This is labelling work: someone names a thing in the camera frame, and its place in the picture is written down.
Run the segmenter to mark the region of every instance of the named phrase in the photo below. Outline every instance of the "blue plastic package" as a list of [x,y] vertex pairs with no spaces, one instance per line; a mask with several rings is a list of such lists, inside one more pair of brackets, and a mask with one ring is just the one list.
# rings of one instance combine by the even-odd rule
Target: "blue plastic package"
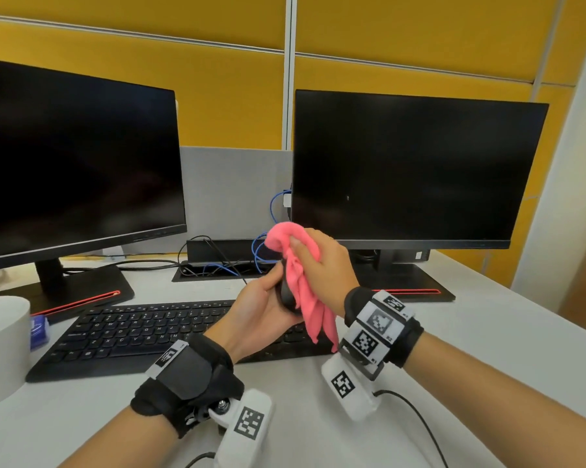
[[31,351],[44,346],[50,340],[50,324],[44,315],[31,317]]

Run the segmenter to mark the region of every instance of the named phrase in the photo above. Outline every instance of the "black mouse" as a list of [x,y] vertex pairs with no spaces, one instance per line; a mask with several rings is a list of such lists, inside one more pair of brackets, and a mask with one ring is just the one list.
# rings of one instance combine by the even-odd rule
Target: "black mouse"
[[282,259],[282,266],[284,270],[282,271],[282,281],[275,285],[275,296],[278,298],[278,302],[287,309],[289,312],[293,312],[295,315],[301,315],[302,311],[297,309],[297,303],[295,301],[295,297],[293,296],[293,292],[289,288],[289,284],[287,283],[287,260]]

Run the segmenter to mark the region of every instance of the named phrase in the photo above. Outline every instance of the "person's right arm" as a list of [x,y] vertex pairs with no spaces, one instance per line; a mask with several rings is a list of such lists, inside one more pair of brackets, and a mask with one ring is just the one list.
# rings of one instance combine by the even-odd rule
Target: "person's right arm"
[[[359,285],[349,253],[320,231],[307,231],[320,262],[297,240],[293,250],[313,292],[343,317],[345,296]],[[586,419],[531,387],[428,332],[404,369],[508,468],[586,467]]]

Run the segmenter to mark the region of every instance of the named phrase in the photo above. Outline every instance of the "white wall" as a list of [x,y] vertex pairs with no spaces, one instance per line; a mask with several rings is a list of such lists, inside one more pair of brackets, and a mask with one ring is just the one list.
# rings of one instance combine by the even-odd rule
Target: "white wall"
[[586,255],[586,62],[512,290],[557,312]]

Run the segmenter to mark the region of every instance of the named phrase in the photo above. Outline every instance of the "yellow wall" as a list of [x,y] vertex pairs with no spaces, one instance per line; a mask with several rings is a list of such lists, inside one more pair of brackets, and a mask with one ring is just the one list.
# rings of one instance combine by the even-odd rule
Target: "yellow wall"
[[[506,286],[586,55],[586,0],[558,1],[298,0],[297,88],[550,104],[510,249],[444,251]],[[0,22],[0,59],[173,89],[183,145],[278,149],[285,13],[286,0],[0,0],[2,16],[185,38],[11,20]]]

